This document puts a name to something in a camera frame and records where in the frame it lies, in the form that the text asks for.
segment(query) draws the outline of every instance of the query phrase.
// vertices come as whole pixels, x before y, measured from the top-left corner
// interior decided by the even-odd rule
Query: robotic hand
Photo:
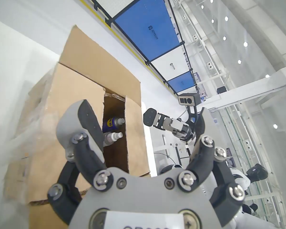
[[[209,111],[203,108],[195,130],[166,118],[161,126],[184,141],[196,134],[190,164],[158,177],[135,177],[106,167],[104,134],[89,103],[81,100],[68,108],[56,129],[68,161],[47,196],[69,228],[219,229],[235,216],[245,194],[235,183],[221,148],[215,146],[216,139],[211,138],[214,122]],[[217,187],[208,199],[200,185],[211,172]],[[75,187],[79,173],[91,184],[83,199]]]

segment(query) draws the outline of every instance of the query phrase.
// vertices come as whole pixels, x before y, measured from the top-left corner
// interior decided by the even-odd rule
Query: black metal frame
[[[175,20],[175,23],[176,23],[176,26],[177,26],[177,29],[178,29],[178,32],[180,34],[180,38],[181,38],[181,43],[179,43],[179,45],[173,47],[172,49],[166,51],[165,53],[161,54],[160,56],[152,59],[152,60],[149,60],[146,55],[144,55],[144,53],[138,48],[138,46],[131,40],[131,38],[125,33],[125,31],[119,26],[119,24],[117,24],[117,22],[115,21],[120,15],[122,15],[125,11],[127,11],[129,8],[131,8],[133,5],[135,5],[138,1],[140,0],[133,0],[130,4],[128,4],[124,9],[122,9],[120,12],[118,12],[115,16],[110,16],[109,13],[97,2],[97,0],[91,0],[94,4],[94,9],[97,11],[98,9],[105,15],[105,22],[108,24],[108,26],[111,27],[111,24],[114,24],[115,27],[117,27],[117,29],[127,38],[127,40],[133,45],[133,47],[141,54],[141,56],[145,59],[145,64],[147,66],[151,66],[155,72],[157,72],[157,74],[161,77],[161,79],[163,80],[163,83],[164,84],[167,84],[168,87],[173,91],[173,93],[175,95],[178,96],[178,93],[170,86],[170,84],[168,83],[168,81],[159,73],[159,71],[155,68],[155,66],[151,63],[152,61],[156,60],[157,58],[167,54],[168,52],[180,47],[183,45],[184,49],[185,49],[185,53],[186,53],[186,56],[188,58],[188,61],[189,61],[189,56],[188,56],[188,53],[186,51],[186,48],[185,48],[185,42],[183,41],[182,39],[182,35],[181,35],[181,32],[180,32],[180,29],[179,29],[179,26],[178,26],[178,23],[177,23],[177,20],[176,20],[176,17],[175,17],[175,14],[174,14],[174,11],[173,11],[173,8],[172,8],[172,5],[170,3],[169,0],[168,1],[168,4],[169,4],[169,7],[171,9],[171,12],[173,14],[173,18]],[[189,65],[190,65],[190,72],[191,72],[191,75],[192,75],[192,78],[193,78],[193,81],[194,81],[194,86],[196,86],[196,90],[198,91],[197,89],[197,85],[196,85],[196,82],[195,82],[195,78],[194,78],[194,75],[193,75],[193,72],[192,72],[192,67],[191,67],[191,64],[190,64],[190,61],[189,61]]]

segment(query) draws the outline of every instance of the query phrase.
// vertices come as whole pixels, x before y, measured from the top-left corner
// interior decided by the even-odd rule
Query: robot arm
[[[182,227],[222,228],[238,212],[245,194],[210,136],[208,124],[213,119],[209,118],[203,109],[196,124],[195,149],[185,170],[174,168],[158,177],[139,178],[106,167],[100,153],[104,135],[96,116],[86,100],[74,103],[57,126],[58,140],[71,157],[48,191],[49,203],[69,228],[106,228],[106,215],[111,211],[181,214]],[[186,139],[186,124],[181,127],[175,121],[164,121],[164,127],[176,128]],[[82,200],[75,188],[79,172],[92,186]],[[200,185],[211,172],[218,187],[208,200]]]

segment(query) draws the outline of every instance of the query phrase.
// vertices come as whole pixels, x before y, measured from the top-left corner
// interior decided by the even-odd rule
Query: silver screw
[[[56,195],[58,195],[58,193],[59,193],[59,188],[57,186],[54,186],[49,189],[49,195],[51,197],[55,197]]]
[[[245,197],[245,192],[240,185],[237,185],[234,188],[229,187],[229,192],[231,197],[233,197],[237,201],[242,201]]]
[[[76,135],[73,136],[73,139],[74,139],[75,141],[77,141],[77,142],[83,140],[83,138],[84,138],[84,136],[83,136],[82,133],[79,133],[79,134],[76,134]]]
[[[164,186],[165,186],[165,188],[167,188],[168,190],[173,189],[173,188],[175,187],[174,180],[168,177],[168,178],[165,179],[165,181],[164,181]]]
[[[215,148],[215,153],[219,157],[227,157],[227,153],[223,148],[220,147]]]
[[[108,182],[108,176],[105,175],[105,173],[99,174],[97,177],[96,183],[98,185],[105,185]]]
[[[213,140],[212,140],[212,138],[210,138],[210,137],[208,137],[207,135],[205,135],[205,136],[203,136],[202,138],[201,138],[201,141],[202,141],[202,143],[205,145],[205,146],[207,146],[207,147],[209,147],[209,148],[212,148],[213,147]]]
[[[61,196],[62,191],[63,191],[62,185],[59,183],[56,183],[50,187],[50,189],[48,190],[48,194],[49,196],[53,198],[53,200],[56,200]]]
[[[184,174],[184,177],[182,178],[182,182],[187,186],[192,186],[194,183],[194,179],[190,174]]]
[[[117,180],[117,188],[122,190],[126,187],[127,181],[125,178],[121,177]]]
[[[200,229],[199,219],[196,214],[189,210],[183,210],[180,213],[183,214],[185,229]]]
[[[91,217],[89,229],[104,229],[107,209],[97,210]]]
[[[208,145],[211,145],[211,144],[213,143],[213,140],[210,139],[209,137],[205,137],[205,138],[204,138],[204,142],[205,142],[206,144],[208,144]]]

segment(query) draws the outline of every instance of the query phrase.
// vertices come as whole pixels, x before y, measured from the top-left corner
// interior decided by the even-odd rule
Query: open cardboard box
[[[118,167],[138,177],[148,175],[140,82],[74,26],[59,63],[32,88],[24,105],[16,136],[32,125],[32,119],[38,120],[38,134],[29,141],[36,153],[23,149],[23,159],[9,165],[5,176],[6,198],[22,203],[47,199],[47,191],[56,183],[66,158],[55,136],[56,127],[47,125],[46,117],[54,116],[58,121],[71,104],[82,99],[90,103],[100,126],[111,117],[125,117],[126,123],[119,130],[123,138],[104,148],[107,167]],[[49,133],[53,134],[53,140],[45,145],[44,138]],[[80,175],[76,187],[84,191],[90,184]]]

